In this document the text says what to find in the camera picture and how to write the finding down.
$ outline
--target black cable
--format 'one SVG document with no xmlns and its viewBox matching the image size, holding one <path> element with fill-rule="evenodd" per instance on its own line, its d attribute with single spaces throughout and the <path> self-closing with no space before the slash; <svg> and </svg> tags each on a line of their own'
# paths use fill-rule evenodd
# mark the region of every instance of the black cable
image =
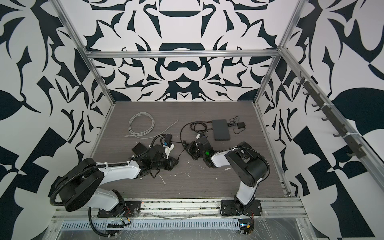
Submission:
<svg viewBox="0 0 384 240">
<path fill-rule="evenodd" d="M 155 137 L 152 139 L 151 147 L 153 146 L 153 144 L 155 144 L 156 139 L 158 139 L 159 137 L 166 137 L 166 134 L 160 134 L 160 135 L 155 136 Z"/>
<path fill-rule="evenodd" d="M 208 122 L 205 122 L 205 121 L 194 121 L 194 122 L 189 122 L 189 123 L 187 123 L 186 125 L 184 125 L 182 128 L 181 128 L 181 130 L 180 130 L 180 142 L 183 144 L 183 147 L 184 147 L 184 149 L 185 149 L 185 146 L 187 145 L 187 143 L 184 143 L 183 142 L 183 140 L 181 139 L 181 133 L 183 132 L 183 129 L 188 125 L 188 124 L 194 124 L 194 123 L 212 123 L 212 121 L 208 121 Z"/>
<path fill-rule="evenodd" d="M 234 128 L 233 128 L 233 132 L 234 132 L 235 134 L 239 134 L 239 133 L 241 133 L 242 131 L 244 131 L 244 130 L 245 130 L 245 128 L 244 128 L 244 129 L 243 129 L 243 130 L 241 130 L 240 132 L 235 132 L 235 128 L 236 128 L 236 127 L 234 127 Z"/>
<path fill-rule="evenodd" d="M 181 151 L 181 153 L 179 154 L 179 156 L 177 157 L 177 160 L 179 160 L 179 157 L 180 155 L 185 151 L 185 148 L 183 149 L 183 151 Z"/>
<path fill-rule="evenodd" d="M 151 174 L 151 177 L 152 177 L 152 178 L 156 178 L 156 175 L 160 172 L 160 169 L 157 169 L 157 170 L 158 170 L 158 171 L 155 173 L 155 176 L 152 175 L 152 170 L 151 170 L 151 172 L 149 172 L 149 173 Z"/>
<path fill-rule="evenodd" d="M 227 123 L 227 126 L 228 126 L 228 127 L 232 127 L 232 126 L 234 126 L 234 128 L 233 128 L 233 132 L 234 132 L 235 134 L 239 134 L 239 133 L 241 133 L 242 131 L 245 130 L 245 128 L 244 128 L 244 129 L 241 130 L 240 132 L 235 132 L 235 128 L 237 127 L 237 124 L 240 122 L 240 117 L 239 117 L 239 116 L 236 116 L 236 117 L 234 117 L 234 118 L 229 119 L 229 122 L 230 122 L 230 123 Z"/>
<path fill-rule="evenodd" d="M 95 228 L 95 226 L 93 225 L 92 223 L 92 217 L 91 217 L 91 207 L 88 208 L 88 220 L 89 220 L 89 224 L 92 228 L 92 230 L 99 236 L 102 236 L 102 237 L 111 237 L 111 236 L 116 236 L 117 234 L 114 234 L 114 235 L 111 235 L 111 234 L 108 234 L 108 233 L 102 233 L 100 232 L 99 230 L 97 230 Z"/>
<path fill-rule="evenodd" d="M 243 227 L 240 227 L 240 230 L 243 230 L 244 231 L 244 234 L 250 234 L 253 229 L 255 228 L 255 222 L 253 221 L 253 214 L 252 214 L 252 217 L 245 214 L 245 216 L 249 217 L 251 219 L 251 223 L 249 224 L 249 228 L 248 226 L 243 226 Z"/>
<path fill-rule="evenodd" d="M 204 129 L 201 129 L 201 130 L 199 130 L 199 129 L 196 129 L 196 126 L 197 125 L 202 125 L 203 126 L 203 128 Z M 190 125 L 189 125 L 189 128 L 192 130 L 192 131 L 194 131 L 194 132 L 196 132 L 196 133 L 205 133 L 205 132 L 207 132 L 208 130 L 212 130 L 212 128 L 208 128 L 207 127 L 207 125 L 205 124 L 205 122 L 194 122 L 194 123 L 191 123 Z"/>
<path fill-rule="evenodd" d="M 163 142 L 164 138 L 165 138 L 165 136 L 162 136 L 162 137 L 160 138 L 160 144 L 161 144 L 161 146 L 164 145 L 164 142 Z"/>
<path fill-rule="evenodd" d="M 109 223 L 108 224 L 108 227 L 110 227 L 110 228 L 120 228 L 120 227 L 125 227 L 125 226 L 129 226 L 131 224 L 131 222 L 130 221 L 128 221 L 128 223 L 124 223 L 124 224 L 122 224 L 122 225 L 115 225 L 115 224 L 111 224 L 111 223 Z"/>
<path fill-rule="evenodd" d="M 243 148 L 243 149 L 249 149 L 249 150 L 252 150 L 254 151 L 255 153 L 257 153 L 258 155 L 261 156 L 261 160 L 265 163 L 265 165 L 267 165 L 267 168 L 268 168 L 268 174 L 265 178 L 263 178 L 259 183 L 261 183 L 262 181 L 264 181 L 265 179 L 267 179 L 269 177 L 269 174 L 271 173 L 271 167 L 269 165 L 269 163 L 267 162 L 267 160 L 265 159 L 265 157 L 263 155 L 261 155 L 260 153 L 258 153 L 256 150 L 252 149 L 252 148 L 248 148 L 248 147 L 242 147 L 242 146 L 238 146 L 238 148 Z"/>
<path fill-rule="evenodd" d="M 144 154 L 146 154 L 149 151 L 149 149 L 145 150 L 144 152 L 140 153 L 139 155 L 135 156 L 135 158 L 140 157 Z"/>
<path fill-rule="evenodd" d="M 220 214 L 221 214 L 221 216 L 223 216 L 223 217 L 240 216 L 238 213 L 235 213 L 235 214 L 227 214 L 227 215 L 223 215 L 222 213 L 220 213 Z M 248 215 L 248 214 L 241 214 L 241 215 L 244 215 L 244 216 L 249 217 L 249 218 L 251 219 L 250 232 L 252 232 L 253 229 L 254 229 L 254 227 L 255 227 L 255 222 L 254 222 L 254 220 L 253 220 L 253 217 L 251 217 L 251 216 Z M 246 227 L 246 226 L 244 226 L 244 227 L 240 227 L 240 229 L 241 229 L 241 230 L 244 230 L 244 229 L 247 229 L 247 227 Z"/>
</svg>

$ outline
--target black and white patterned wall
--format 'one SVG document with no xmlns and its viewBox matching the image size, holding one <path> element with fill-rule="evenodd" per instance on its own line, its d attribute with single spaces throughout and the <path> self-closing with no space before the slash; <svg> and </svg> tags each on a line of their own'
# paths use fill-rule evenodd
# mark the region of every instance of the black and white patterned wall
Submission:
<svg viewBox="0 0 384 240">
<path fill-rule="evenodd" d="M 382 0 L 310 0 L 287 47 L 383 159 Z"/>
<path fill-rule="evenodd" d="M 310 0 L 288 50 L 381 156 L 382 1 Z M 260 99 L 279 164 L 319 238 L 381 239 L 384 193 L 284 60 Z"/>
<path fill-rule="evenodd" d="M 116 101 L 253 100 L 271 57 L 103 58 Z"/>
<path fill-rule="evenodd" d="M 110 103 L 47 0 L 0 3 L 1 239 L 48 226 L 52 183 L 91 148 Z"/>
<path fill-rule="evenodd" d="M 90 51 L 276 49 L 297 0 L 65 0 Z M 98 59 L 117 101 L 253 100 L 266 57 Z"/>
<path fill-rule="evenodd" d="M 88 50 L 276 49 L 298 0 L 62 0 Z"/>
</svg>

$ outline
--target wooden table surface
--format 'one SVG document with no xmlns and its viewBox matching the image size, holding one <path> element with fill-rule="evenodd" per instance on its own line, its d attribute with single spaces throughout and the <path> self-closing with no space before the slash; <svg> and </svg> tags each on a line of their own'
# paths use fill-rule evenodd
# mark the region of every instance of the wooden table surface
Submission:
<svg viewBox="0 0 384 240">
<path fill-rule="evenodd" d="M 125 137 L 129 135 L 128 122 L 139 113 L 148 112 L 155 119 L 154 129 L 146 136 L 156 136 L 176 120 L 165 133 L 171 133 L 174 141 L 180 141 L 182 126 L 192 121 L 211 121 L 240 117 L 246 124 L 246 130 L 235 134 L 229 128 L 230 141 L 215 141 L 213 131 L 206 135 L 214 150 L 224 150 L 245 141 L 261 153 L 271 166 L 271 174 L 256 190 L 257 197 L 284 196 L 270 152 L 264 139 L 256 112 L 250 101 L 242 102 L 117 102 L 111 118 L 103 133 L 94 155 L 96 162 L 122 162 L 133 155 L 132 148 L 139 142 L 148 146 L 152 139 Z M 135 132 L 148 129 L 151 125 L 149 117 L 137 117 L 132 123 Z M 186 126 L 182 139 L 187 142 L 196 140 L 196 133 Z M 181 144 L 174 143 L 175 148 L 170 156 L 177 158 L 183 150 Z M 169 199 L 169 198 L 228 198 L 233 197 L 239 187 L 240 179 L 231 166 L 216 169 L 208 168 L 202 159 L 193 160 L 184 151 L 179 164 L 171 171 L 161 170 L 153 179 L 150 175 L 142 179 L 123 179 L 102 185 L 107 190 L 116 189 L 124 198 L 133 199 Z"/>
</svg>

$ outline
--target red wire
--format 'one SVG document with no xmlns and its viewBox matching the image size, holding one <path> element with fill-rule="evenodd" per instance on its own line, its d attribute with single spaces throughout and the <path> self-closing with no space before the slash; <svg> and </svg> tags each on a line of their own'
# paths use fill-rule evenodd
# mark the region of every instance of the red wire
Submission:
<svg viewBox="0 0 384 240">
<path fill-rule="evenodd" d="M 128 215 L 128 213 L 131 212 L 131 210 L 130 210 L 128 207 L 123 208 L 123 210 L 124 210 L 124 209 L 128 209 L 128 210 L 129 210 L 129 212 L 127 212 L 127 213 L 125 214 L 125 217 L 128 218 L 127 215 Z"/>
</svg>

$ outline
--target plastic wrap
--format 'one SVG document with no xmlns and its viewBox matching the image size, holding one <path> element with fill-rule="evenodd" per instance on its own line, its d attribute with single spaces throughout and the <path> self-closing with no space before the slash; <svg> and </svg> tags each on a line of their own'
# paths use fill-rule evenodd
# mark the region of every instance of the plastic wrap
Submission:
<svg viewBox="0 0 384 240">
<path fill-rule="evenodd" d="M 300 226 L 300 221 L 296 218 L 289 217 L 271 217 L 267 212 L 263 212 L 262 216 L 254 218 L 254 229 L 248 235 L 239 233 L 239 228 L 233 226 L 226 227 L 222 223 L 214 223 L 210 226 L 208 224 L 201 224 L 201 227 L 188 228 L 186 222 L 198 221 L 212 221 L 219 222 L 228 220 L 228 218 L 220 218 L 219 216 L 189 216 L 183 218 L 172 217 L 154 217 L 153 215 L 141 214 L 137 217 L 130 218 L 132 225 L 121 230 L 117 236 L 111 237 L 116 240 L 173 240 L 173 239 L 190 239 L 190 240 L 204 240 L 204 239 L 219 239 L 219 240 L 245 240 L 245 239 L 263 239 L 263 240 L 298 240 L 307 239 L 307 236 L 302 237 L 303 227 Z M 100 220 L 95 218 L 94 222 L 110 222 L 109 220 Z M 155 229 L 148 222 L 167 223 L 167 229 Z M 142 226 L 139 229 L 134 229 L 132 226 Z M 99 237 L 92 230 L 87 229 L 61 229 L 58 240 L 90 240 L 90 239 L 106 239 Z"/>
</svg>

